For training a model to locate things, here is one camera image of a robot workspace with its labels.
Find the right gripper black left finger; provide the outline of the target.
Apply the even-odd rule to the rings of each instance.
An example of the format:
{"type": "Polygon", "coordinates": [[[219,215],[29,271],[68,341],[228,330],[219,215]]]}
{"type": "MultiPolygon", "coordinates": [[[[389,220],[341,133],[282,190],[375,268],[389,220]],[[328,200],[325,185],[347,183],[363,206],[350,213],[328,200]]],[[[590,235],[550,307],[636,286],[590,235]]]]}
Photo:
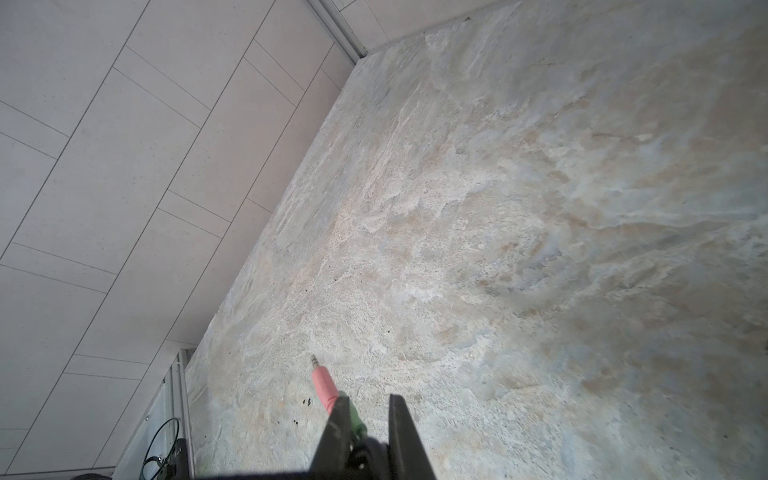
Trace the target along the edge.
{"type": "Polygon", "coordinates": [[[351,414],[349,399],[336,400],[309,467],[311,479],[347,479],[351,470],[351,414]]]}

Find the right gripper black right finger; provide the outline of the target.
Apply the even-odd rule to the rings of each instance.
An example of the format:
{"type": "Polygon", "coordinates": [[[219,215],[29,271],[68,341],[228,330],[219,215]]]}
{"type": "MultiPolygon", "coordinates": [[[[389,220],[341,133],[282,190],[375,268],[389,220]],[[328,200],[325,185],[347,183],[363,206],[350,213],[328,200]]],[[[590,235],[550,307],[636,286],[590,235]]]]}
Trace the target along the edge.
{"type": "Polygon", "coordinates": [[[436,480],[407,403],[391,394],[388,409],[388,443],[391,476],[397,480],[436,480]]]}

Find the white black headphones with cable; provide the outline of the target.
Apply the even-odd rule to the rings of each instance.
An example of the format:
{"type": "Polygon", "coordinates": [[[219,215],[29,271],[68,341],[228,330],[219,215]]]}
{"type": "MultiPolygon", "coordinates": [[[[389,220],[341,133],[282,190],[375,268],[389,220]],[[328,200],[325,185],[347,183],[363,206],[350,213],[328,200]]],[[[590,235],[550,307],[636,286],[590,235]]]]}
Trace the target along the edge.
{"type": "Polygon", "coordinates": [[[349,399],[351,414],[351,452],[348,468],[366,479],[392,479],[387,445],[368,435],[368,429],[359,416],[351,398],[338,390],[331,374],[322,366],[315,355],[310,356],[312,363],[312,381],[320,404],[330,415],[336,400],[340,397],[349,399]]]}

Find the aluminium mounting rail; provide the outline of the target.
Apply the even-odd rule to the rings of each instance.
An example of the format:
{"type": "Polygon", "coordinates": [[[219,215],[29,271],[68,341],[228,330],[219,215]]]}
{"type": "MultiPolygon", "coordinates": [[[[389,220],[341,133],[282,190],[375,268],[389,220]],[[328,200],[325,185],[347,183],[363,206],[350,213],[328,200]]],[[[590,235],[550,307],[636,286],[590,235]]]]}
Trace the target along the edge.
{"type": "Polygon", "coordinates": [[[194,477],[185,376],[193,353],[182,349],[176,354],[113,471],[114,479],[194,477]]]}

